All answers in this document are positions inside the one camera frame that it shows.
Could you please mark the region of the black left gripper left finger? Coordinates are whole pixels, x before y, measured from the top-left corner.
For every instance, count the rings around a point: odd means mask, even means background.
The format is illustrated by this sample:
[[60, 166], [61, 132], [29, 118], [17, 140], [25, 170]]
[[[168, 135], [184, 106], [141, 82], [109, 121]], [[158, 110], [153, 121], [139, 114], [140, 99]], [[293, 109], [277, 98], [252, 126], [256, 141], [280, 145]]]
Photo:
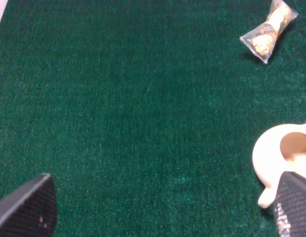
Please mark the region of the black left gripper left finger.
[[0, 200], [0, 237], [51, 237], [57, 200], [51, 174], [41, 173]]

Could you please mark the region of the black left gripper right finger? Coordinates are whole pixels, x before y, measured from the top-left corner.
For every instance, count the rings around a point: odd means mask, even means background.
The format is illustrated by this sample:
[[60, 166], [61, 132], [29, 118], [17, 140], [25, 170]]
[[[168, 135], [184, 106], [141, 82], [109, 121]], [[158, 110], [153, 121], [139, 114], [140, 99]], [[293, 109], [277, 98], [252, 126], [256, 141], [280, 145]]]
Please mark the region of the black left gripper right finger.
[[283, 172], [273, 212], [279, 236], [306, 237], [306, 178], [296, 172]]

